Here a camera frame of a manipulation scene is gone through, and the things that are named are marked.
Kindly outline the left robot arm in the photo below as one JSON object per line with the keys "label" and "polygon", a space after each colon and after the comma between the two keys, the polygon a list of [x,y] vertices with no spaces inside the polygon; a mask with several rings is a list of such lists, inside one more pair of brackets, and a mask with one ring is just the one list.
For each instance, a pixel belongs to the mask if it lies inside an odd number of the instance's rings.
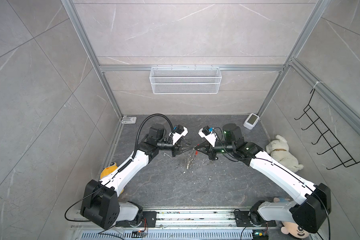
{"label": "left robot arm", "polygon": [[[153,124],[149,132],[141,138],[141,132],[146,122],[154,117],[167,121],[170,129],[162,124]],[[87,183],[81,203],[80,214],[84,222],[92,222],[104,230],[127,222],[133,227],[144,222],[143,208],[133,202],[120,203],[119,196],[125,186],[144,167],[146,167],[160,151],[170,151],[175,157],[184,152],[182,141],[188,134],[188,129],[182,125],[174,126],[163,114],[148,116],[140,125],[131,155],[117,168],[110,167],[109,174],[99,181]]]}

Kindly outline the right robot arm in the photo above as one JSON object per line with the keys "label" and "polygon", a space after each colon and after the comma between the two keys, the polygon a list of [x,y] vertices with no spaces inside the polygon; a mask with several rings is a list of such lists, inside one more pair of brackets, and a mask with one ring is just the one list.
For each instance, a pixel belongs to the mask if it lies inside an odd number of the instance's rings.
{"label": "right robot arm", "polygon": [[260,146],[246,142],[236,124],[226,124],[219,136],[214,128],[205,126],[199,136],[205,141],[195,147],[210,160],[218,154],[229,160],[240,161],[272,180],[292,197],[290,202],[258,201],[249,211],[251,224],[260,227],[269,221],[295,223],[303,230],[315,234],[331,213],[331,190],[324,184],[315,185],[293,173],[274,160]]}

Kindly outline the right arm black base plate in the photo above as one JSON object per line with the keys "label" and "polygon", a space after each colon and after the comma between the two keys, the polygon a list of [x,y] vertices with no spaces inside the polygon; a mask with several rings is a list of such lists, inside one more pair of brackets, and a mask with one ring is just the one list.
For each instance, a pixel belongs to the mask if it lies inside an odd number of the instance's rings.
{"label": "right arm black base plate", "polygon": [[237,227],[273,228],[277,226],[277,223],[275,221],[266,222],[258,214],[250,211],[241,211],[236,209],[233,211],[233,214]]}

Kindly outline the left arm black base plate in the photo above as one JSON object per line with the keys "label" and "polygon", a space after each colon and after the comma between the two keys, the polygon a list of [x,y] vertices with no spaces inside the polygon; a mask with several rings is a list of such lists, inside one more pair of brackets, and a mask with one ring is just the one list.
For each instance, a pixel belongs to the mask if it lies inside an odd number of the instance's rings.
{"label": "left arm black base plate", "polygon": [[125,228],[154,228],[157,221],[157,212],[154,211],[144,211],[139,213],[137,217],[132,221],[121,221],[118,223],[119,227]]}

